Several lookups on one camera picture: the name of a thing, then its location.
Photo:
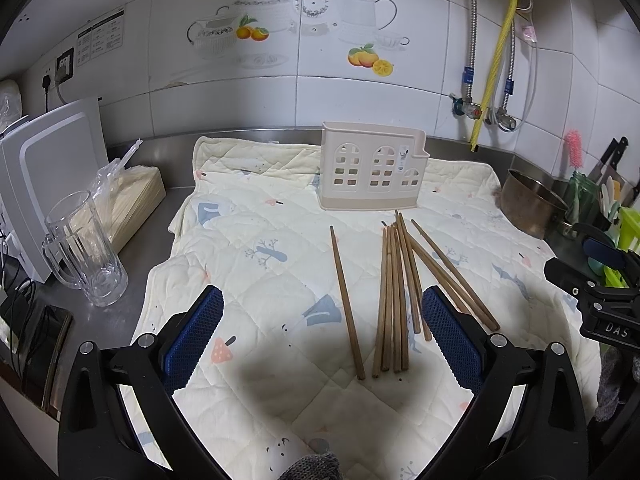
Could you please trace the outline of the grey gloved right hand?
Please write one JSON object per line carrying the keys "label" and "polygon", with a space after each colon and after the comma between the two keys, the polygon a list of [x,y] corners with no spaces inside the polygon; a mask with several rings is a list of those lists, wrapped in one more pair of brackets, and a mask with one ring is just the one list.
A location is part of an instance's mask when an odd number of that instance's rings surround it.
{"label": "grey gloved right hand", "polygon": [[597,408],[594,419],[597,422],[610,420],[620,404],[620,374],[623,371],[623,357],[620,350],[608,347],[602,356],[601,375],[597,392]]}

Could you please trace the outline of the grey gloved left hand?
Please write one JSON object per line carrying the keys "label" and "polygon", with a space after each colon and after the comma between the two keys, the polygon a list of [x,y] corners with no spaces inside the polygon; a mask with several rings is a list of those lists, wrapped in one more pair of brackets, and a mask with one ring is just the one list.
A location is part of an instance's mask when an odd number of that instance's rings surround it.
{"label": "grey gloved left hand", "polygon": [[341,465],[329,452],[306,455],[280,474],[279,480],[342,480]]}

